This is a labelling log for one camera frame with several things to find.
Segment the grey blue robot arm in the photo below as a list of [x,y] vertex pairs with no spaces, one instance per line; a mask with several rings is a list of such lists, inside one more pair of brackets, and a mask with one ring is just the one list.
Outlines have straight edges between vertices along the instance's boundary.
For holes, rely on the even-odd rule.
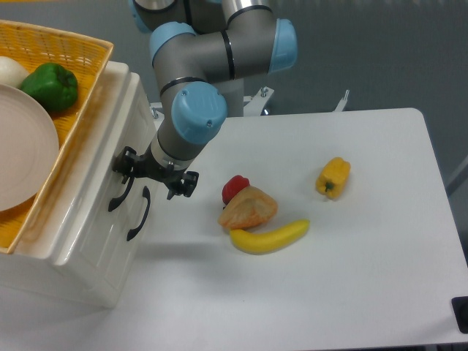
[[149,52],[164,121],[143,154],[127,146],[113,171],[131,188],[136,178],[163,183],[170,197],[189,197],[198,174],[189,166],[228,115],[219,83],[291,68],[298,57],[293,24],[267,1],[204,1],[205,31],[188,1],[131,1],[136,24],[151,36]]

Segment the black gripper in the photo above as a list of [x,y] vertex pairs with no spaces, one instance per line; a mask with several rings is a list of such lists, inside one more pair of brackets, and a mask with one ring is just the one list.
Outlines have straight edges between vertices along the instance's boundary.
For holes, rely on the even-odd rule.
[[167,199],[175,196],[191,197],[198,183],[199,173],[185,169],[176,170],[174,166],[163,166],[155,160],[151,147],[137,158],[136,150],[125,146],[114,158],[112,171],[121,175],[121,183],[126,184],[133,176],[150,178],[166,185]]

